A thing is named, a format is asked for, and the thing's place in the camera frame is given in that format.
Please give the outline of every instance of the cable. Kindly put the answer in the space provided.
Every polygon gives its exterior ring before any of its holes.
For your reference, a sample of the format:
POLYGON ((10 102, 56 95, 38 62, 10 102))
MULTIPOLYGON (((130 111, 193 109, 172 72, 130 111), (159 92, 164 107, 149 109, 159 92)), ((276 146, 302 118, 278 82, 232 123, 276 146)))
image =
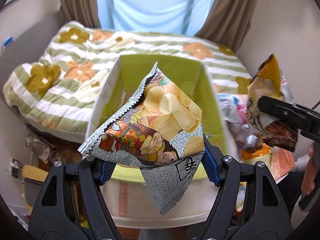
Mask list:
POLYGON ((311 109, 314 110, 314 109, 316 109, 319 105, 320 105, 320 101, 319 101, 318 103, 316 103, 311 109))

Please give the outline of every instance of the gray headboard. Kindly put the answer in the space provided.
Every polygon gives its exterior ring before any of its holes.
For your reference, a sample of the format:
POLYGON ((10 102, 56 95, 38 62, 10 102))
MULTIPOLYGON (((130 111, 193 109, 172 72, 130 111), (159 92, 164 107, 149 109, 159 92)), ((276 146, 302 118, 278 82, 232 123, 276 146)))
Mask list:
POLYGON ((65 23, 63 12, 54 12, 26 30, 0 55, 0 99, 4 100, 2 88, 15 67, 38 61, 51 38, 65 23))

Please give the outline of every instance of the orange stripe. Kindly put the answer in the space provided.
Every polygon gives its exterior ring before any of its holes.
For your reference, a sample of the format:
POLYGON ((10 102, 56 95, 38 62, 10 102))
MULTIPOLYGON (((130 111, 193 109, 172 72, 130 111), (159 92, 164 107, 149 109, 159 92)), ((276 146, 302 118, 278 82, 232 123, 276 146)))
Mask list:
POLYGON ((126 217, 128 207, 128 183, 120 181, 119 191, 119 216, 126 217))

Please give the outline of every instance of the cartoon face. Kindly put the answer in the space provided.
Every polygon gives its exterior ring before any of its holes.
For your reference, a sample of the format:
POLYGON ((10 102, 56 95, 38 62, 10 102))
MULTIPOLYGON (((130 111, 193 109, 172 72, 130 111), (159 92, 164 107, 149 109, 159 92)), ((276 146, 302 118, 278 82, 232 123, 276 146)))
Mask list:
POLYGON ((177 160, 176 155, 173 152, 162 152, 158 151, 157 162, 164 164, 169 164, 177 160))

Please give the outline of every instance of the blue curtain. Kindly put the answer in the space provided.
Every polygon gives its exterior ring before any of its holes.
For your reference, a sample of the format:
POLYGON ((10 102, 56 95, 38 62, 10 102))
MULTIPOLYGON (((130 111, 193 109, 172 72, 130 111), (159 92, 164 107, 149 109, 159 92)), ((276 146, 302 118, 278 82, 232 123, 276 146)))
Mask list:
POLYGON ((193 36, 214 0, 97 0, 102 28, 193 36))

